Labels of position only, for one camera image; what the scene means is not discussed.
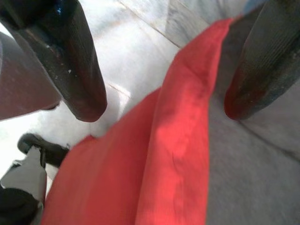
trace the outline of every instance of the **marble floor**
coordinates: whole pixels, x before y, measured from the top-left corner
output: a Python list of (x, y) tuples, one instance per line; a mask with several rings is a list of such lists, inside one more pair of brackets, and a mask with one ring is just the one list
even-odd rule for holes
[[(108, 108), (94, 123), (78, 121), (64, 103), (53, 111), (0, 121), (0, 177), (13, 160), (24, 157), (16, 143), (26, 132), (70, 147), (87, 135), (104, 134), (161, 85), (181, 47), (214, 21), (239, 15), (246, 0), (81, 0), (80, 3), (94, 39)], [(48, 166), (47, 171), (53, 179), (56, 169)]]

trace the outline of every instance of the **black shoe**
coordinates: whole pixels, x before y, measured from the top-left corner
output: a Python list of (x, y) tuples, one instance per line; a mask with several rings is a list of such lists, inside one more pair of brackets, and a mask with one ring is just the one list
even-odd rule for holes
[(68, 148), (61, 147), (45, 141), (42, 137), (34, 134), (24, 134), (18, 141), (18, 149), (27, 154), (33, 146), (41, 147), (45, 151), (46, 163), (59, 167), (69, 152)]

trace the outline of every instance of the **red fabric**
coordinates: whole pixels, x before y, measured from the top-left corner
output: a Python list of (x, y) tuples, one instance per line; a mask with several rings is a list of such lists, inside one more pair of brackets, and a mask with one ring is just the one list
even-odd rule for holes
[(209, 182), (208, 105), (231, 20), (175, 57), (162, 88), (105, 136), (68, 154), (42, 225), (204, 225)]

